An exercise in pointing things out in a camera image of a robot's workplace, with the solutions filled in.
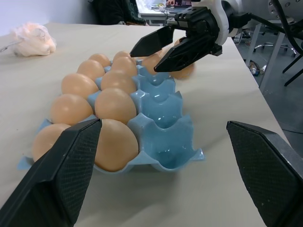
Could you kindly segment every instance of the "table surface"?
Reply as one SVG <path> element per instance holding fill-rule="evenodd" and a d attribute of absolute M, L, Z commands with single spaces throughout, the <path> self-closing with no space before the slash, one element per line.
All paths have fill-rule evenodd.
<path fill-rule="evenodd" d="M 61 80 L 90 55 L 112 59 L 130 51 L 147 26 L 47 25 L 57 40 L 49 56 L 20 58 L 0 54 L 0 206 L 26 171 L 18 171 L 30 155 L 35 131 L 48 117 L 61 93 Z M 175 31 L 174 40 L 184 35 Z M 0 46 L 10 42 L 0 37 Z M 196 62 L 187 80 L 176 81 L 184 113 L 194 123 L 194 147 L 206 161 L 189 164 L 175 174 L 137 170 L 103 175 L 94 170 L 77 227 L 263 227 L 236 164 L 225 129 L 228 120 L 254 124 L 285 138 L 250 71 L 229 38 L 219 57 Z"/>

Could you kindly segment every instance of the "empty egg cup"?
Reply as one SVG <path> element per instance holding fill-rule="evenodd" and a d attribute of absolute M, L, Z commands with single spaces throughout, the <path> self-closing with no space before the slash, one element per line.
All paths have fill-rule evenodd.
<path fill-rule="evenodd" d="M 182 116 L 182 96 L 175 92 L 175 81 L 168 73 L 151 75 L 141 60 L 137 61 L 138 75 L 133 77 L 137 91 L 130 96 L 135 103 L 137 116 L 127 126 L 132 130 L 139 143 L 139 154 L 127 165 L 116 172 L 95 168 L 106 174 L 125 173 L 137 165 L 151 165 L 162 172 L 175 172 L 190 161 L 204 160 L 202 150 L 193 149 L 193 123 L 190 116 Z M 95 83 L 101 90 L 102 77 Z M 95 113 L 95 101 L 98 91 L 90 95 L 88 103 Z M 91 115 L 84 121 L 96 118 Z M 37 133 L 52 124 L 45 119 Z M 23 157 L 18 169 L 29 169 L 34 163 L 30 157 Z"/>

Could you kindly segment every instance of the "egg tray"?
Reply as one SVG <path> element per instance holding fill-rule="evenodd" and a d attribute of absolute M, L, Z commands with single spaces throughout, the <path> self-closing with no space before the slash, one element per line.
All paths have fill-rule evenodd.
<path fill-rule="evenodd" d="M 139 143 L 139 154 L 127 165 L 116 172 L 95 168 L 106 174 L 125 173 L 137 165 L 151 165 L 162 172 L 175 172 L 191 161 L 204 160 L 202 150 L 193 149 L 193 123 L 189 115 L 182 115 L 183 100 L 180 92 L 175 92 L 175 81 L 169 73 L 161 72 L 151 75 L 137 61 L 138 75 L 132 77 L 137 91 L 130 96 L 136 106 L 137 116 L 127 126 L 132 130 Z M 95 83 L 100 91 L 87 99 L 94 108 L 95 100 L 101 91 L 102 77 Z M 91 115 L 83 121 L 96 118 Z M 52 124 L 45 119 L 37 133 Z M 23 157 L 18 169 L 29 169 L 34 163 L 30 157 Z"/>

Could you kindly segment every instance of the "wall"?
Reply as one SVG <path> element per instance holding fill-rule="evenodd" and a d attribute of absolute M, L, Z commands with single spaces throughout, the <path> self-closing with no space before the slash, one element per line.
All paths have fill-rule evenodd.
<path fill-rule="evenodd" d="M 0 35 L 27 21 L 95 24 L 88 0 L 0 0 Z"/>

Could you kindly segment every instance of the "blue egg tray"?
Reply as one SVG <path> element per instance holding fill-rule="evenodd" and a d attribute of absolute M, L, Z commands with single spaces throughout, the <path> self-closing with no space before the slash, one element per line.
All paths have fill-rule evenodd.
<path fill-rule="evenodd" d="M 139 154 L 119 171 L 108 172 L 95 165 L 106 174 L 125 173 L 137 165 L 151 165 L 162 172 L 175 172 L 191 161 L 204 160 L 202 150 L 193 149 L 193 123 L 189 115 L 182 115 L 182 96 L 175 92 L 175 81 L 169 73 L 151 75 L 137 61 L 138 75 L 133 77 L 137 91 L 130 96 L 135 103 L 137 116 L 127 126 L 132 130 L 139 143 Z M 102 77 L 95 83 L 99 90 Z M 101 90 L 90 95 L 88 102 L 95 109 L 95 100 Z M 91 115 L 84 121 L 96 118 Z M 37 133 L 52 124 L 45 119 Z M 18 169 L 28 169 L 32 158 L 23 157 Z"/>

